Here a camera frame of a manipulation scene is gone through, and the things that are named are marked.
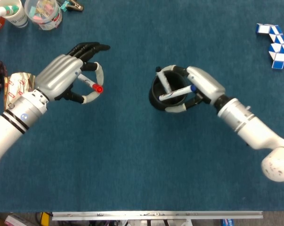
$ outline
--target robotic arm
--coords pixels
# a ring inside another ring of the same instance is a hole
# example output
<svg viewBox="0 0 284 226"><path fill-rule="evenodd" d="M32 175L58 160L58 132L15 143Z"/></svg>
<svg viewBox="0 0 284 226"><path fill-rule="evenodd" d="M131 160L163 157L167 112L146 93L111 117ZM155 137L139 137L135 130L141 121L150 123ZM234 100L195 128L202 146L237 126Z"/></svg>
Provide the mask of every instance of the robotic arm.
<svg viewBox="0 0 284 226"><path fill-rule="evenodd" d="M80 43L67 55L56 57L35 79L35 90L24 93L0 116L0 159L3 154L47 111L49 101L65 98L89 103L102 92L104 82L99 63L88 62L97 52L110 47L98 42ZM82 74L95 71L97 83ZM81 96L71 91L75 79L79 79L95 91Z"/></svg>
<svg viewBox="0 0 284 226"><path fill-rule="evenodd" d="M238 99L227 97L225 88L207 72L196 67L181 68L175 65L168 66L163 71L173 71L181 77L187 77L195 86L194 89L191 88L195 93L193 99L177 106L166 107L166 111L182 112L202 101L212 105L216 108L218 117L222 118L250 147L253 149L268 148L272 150L261 163L262 171L265 176L273 181L284 181L283 138L273 132L250 112L248 107L243 106ZM163 96L176 96L175 91L155 97L155 101L153 98L150 98L150 102L154 107L158 108L158 100L164 98Z"/></svg>

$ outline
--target table surface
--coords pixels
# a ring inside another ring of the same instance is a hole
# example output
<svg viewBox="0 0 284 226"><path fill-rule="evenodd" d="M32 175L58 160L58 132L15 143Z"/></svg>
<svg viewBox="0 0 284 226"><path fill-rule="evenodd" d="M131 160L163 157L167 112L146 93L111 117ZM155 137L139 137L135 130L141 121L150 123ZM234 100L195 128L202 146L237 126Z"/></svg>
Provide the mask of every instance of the table surface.
<svg viewBox="0 0 284 226"><path fill-rule="evenodd" d="M271 69L270 39L255 34L256 23L284 32L284 0L81 3L50 32L0 31L9 74L37 75L79 42L111 46L92 59L105 73L100 98L49 103L4 155L0 211L284 210L284 183L261 172L269 150L252 150L209 105L170 114L148 101L156 66L196 66L284 137L284 70Z"/></svg>

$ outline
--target red marker cap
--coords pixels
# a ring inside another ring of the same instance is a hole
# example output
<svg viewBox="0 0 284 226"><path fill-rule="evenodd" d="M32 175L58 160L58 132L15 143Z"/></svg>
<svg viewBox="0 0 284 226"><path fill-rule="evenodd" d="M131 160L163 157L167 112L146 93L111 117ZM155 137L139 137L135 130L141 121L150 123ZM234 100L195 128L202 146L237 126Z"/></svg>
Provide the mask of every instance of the red marker cap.
<svg viewBox="0 0 284 226"><path fill-rule="evenodd" d="M103 92L103 87L98 85L98 84L94 84L93 85L93 89L97 92L97 93L102 93Z"/></svg>

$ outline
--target black cup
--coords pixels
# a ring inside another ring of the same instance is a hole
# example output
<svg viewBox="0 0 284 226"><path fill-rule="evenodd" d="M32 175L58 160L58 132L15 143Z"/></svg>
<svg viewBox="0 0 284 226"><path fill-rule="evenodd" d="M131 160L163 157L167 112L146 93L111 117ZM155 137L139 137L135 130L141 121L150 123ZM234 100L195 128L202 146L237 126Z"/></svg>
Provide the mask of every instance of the black cup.
<svg viewBox="0 0 284 226"><path fill-rule="evenodd" d="M180 74L174 71L164 71L164 74L172 90L181 89L187 86L185 79ZM187 97L187 94L184 94L179 97L160 101L159 96L162 94L166 94L166 92L164 87L162 86L160 79L156 76L149 91L149 101L153 107L158 110L164 111L166 107L178 106L182 104Z"/></svg>

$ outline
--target blue and white puzzle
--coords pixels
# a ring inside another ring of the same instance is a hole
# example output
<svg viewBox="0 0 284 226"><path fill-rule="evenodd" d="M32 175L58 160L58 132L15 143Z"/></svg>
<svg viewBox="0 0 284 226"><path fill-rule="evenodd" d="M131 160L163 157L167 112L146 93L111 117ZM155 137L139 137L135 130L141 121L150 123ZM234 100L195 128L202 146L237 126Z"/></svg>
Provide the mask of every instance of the blue and white puzzle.
<svg viewBox="0 0 284 226"><path fill-rule="evenodd" d="M270 44L269 54L273 58L273 69L284 68L284 35L279 25L257 24L256 33L269 34L273 43Z"/></svg>

